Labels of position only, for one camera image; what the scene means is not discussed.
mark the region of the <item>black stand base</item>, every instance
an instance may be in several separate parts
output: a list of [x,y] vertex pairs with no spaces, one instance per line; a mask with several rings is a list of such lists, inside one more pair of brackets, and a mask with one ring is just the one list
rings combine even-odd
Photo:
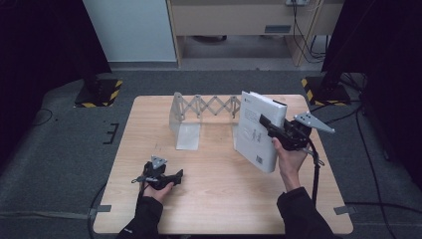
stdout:
[[91,107],[109,107],[117,97],[122,81],[111,80],[98,80],[99,87],[93,92],[84,84],[80,93],[75,100],[75,106],[79,108]]
[[323,77],[305,77],[302,80],[311,105],[350,105],[350,96],[344,86],[337,85],[334,89],[324,89],[321,86],[322,79]]

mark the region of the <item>power outlet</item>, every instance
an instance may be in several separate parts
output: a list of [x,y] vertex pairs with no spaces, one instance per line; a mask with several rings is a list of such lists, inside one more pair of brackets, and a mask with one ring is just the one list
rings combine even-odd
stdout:
[[307,6],[310,4],[310,0],[286,0],[286,5],[288,6],[293,6],[295,4],[297,6]]

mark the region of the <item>book cover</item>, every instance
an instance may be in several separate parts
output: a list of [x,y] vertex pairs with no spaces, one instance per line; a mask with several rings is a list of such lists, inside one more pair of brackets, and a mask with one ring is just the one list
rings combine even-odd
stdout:
[[257,93],[242,92],[235,149],[264,172],[273,172],[277,154],[267,129],[259,122],[264,115],[272,124],[281,126],[287,106]]

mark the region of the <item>black device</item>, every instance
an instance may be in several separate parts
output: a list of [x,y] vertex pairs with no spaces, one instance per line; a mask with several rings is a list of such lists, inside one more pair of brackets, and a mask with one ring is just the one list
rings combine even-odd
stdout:
[[174,185],[180,184],[182,182],[183,169],[178,171],[174,175],[164,175],[167,160],[159,158],[156,156],[152,157],[152,161],[149,161],[143,167],[143,173],[137,179],[134,179],[132,183],[135,182],[148,182],[148,184],[155,190],[161,190],[168,183],[173,182]]
[[299,150],[308,145],[308,138],[312,129],[296,120],[288,121],[285,119],[283,128],[279,128],[271,123],[264,115],[260,116],[260,124],[268,131],[268,136],[276,137],[283,148],[288,151]]

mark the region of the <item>black curtain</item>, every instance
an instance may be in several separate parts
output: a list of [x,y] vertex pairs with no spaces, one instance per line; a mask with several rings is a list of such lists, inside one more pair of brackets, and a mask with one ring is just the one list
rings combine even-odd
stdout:
[[0,169],[44,94],[86,75],[77,58],[91,74],[111,72],[82,0],[0,1]]
[[389,36],[377,65],[368,74],[363,101],[381,138],[385,155],[400,161],[422,190],[420,67],[422,66],[422,2],[403,2],[392,12],[405,12]]
[[321,70],[369,74],[418,1],[345,0]]

